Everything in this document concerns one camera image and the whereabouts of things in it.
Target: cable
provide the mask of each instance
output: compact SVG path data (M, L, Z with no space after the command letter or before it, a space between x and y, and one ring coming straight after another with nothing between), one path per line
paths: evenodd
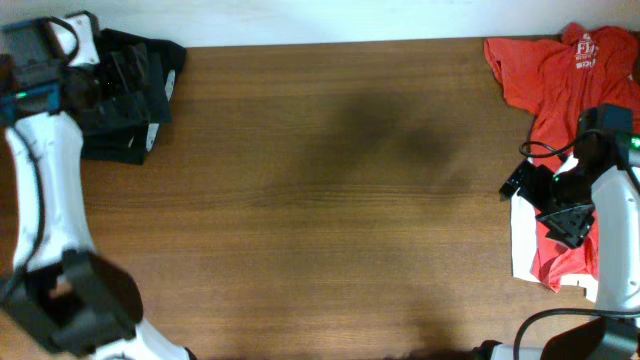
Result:
M513 359L520 360L520 343L527 328L534 322L556 315L577 315L577 316L599 316L618 319L633 319L640 317L640 311L607 311L607 310L594 310L594 309L574 309L574 308L559 308L541 311L533 316L529 317L525 322L520 325L518 332L516 333L516 339L513 342Z
M602 131L597 130L597 129L591 129L591 130L587 130L584 133L582 133L582 135L576 137L572 142L570 142L569 144L561 147L558 150L555 150L553 147L551 147L550 145L547 145L543 142L540 141L525 141L522 143L522 145L520 145L520 148L518 149L520 151L520 154L526 156L526 157L530 157L530 158L534 158L534 159L542 159L542 158L550 158L550 157L554 157L554 156L567 156L564 152L571 149L572 147L576 146L577 143L579 143L580 141L583 141L588 135L600 135L600 136L604 136L604 134L602 133ZM546 153L546 154L534 154L531 153L529 151L525 150L525 147L529 146L529 145L538 145L538 146L542 146L545 149L549 150L550 152Z
M76 58L76 56L78 55L78 51L80 51L80 38L78 38L78 33L76 33L76 30L73 28L73 26L71 26L68 22L58 19L56 17L48 17L47 20L50 23L56 24L62 28L64 28L65 30L69 31L73 37L76 39L76 45L73 47L73 50L67 55L67 58L64 59L63 61L63 65L67 66L69 65L69 63L71 63L73 61L73 59Z
M20 141L22 142L22 145L27 149L27 156L33 164L36 181L36 197L38 198L38 232L35 239L33 239L33 246L31 247L29 254L27 254L25 261L22 264L16 266L13 274L0 290L0 304L4 303L16 290L18 285L20 285L20 283L24 281L24 278L27 274L27 266L29 264L29 261L33 259L35 254L38 252L38 249L40 249L40 245L42 245L45 225L44 191L42 188L42 176L40 174L40 169L38 168L38 158L36 157L31 146L29 146L26 137L20 131L18 131L15 126L11 126L11 130L14 131L18 139L20 139Z

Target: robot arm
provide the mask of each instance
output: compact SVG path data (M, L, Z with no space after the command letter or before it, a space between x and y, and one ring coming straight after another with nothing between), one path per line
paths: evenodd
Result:
M0 306L50 353L195 360L144 318L131 276L96 252L80 181L82 131L66 111L75 109L65 104L68 89L60 83L72 64L99 63L97 24L86 13L55 22L67 25L40 19L4 29L12 32L17 55L12 84L0 89L0 110L9 125L20 224L14 274L3 283ZM30 53L16 54L25 39ZM23 61L27 57L35 61Z

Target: shirt sleeve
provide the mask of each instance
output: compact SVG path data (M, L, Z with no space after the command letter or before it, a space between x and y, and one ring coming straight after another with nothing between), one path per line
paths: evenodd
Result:
M507 104L538 115L544 99L543 63L566 48L550 40L489 39L484 54Z

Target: red t-shirt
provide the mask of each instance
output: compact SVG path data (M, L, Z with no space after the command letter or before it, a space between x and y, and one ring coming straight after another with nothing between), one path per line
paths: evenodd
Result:
M489 39L484 53L507 103L537 116L531 140L565 146L576 137L580 114L603 103L633 110L634 129L640 129L640 87L631 79L638 45L624 29L606 26L589 33L572 23L562 42ZM557 157L534 163L554 171L561 165ZM547 239L547 232L538 223L532 269L538 280L558 291L565 274L598 278L598 226L575 250Z

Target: wood grain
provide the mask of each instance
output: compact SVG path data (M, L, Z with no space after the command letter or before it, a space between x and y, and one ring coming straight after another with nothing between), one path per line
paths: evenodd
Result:
M200 359L469 349L591 306L510 276L497 190L532 117L504 103L481 39L192 49L172 112L144 166L85 161L82 178L97 247ZM580 321L542 321L525 343ZM48 359L0 326L2 359Z

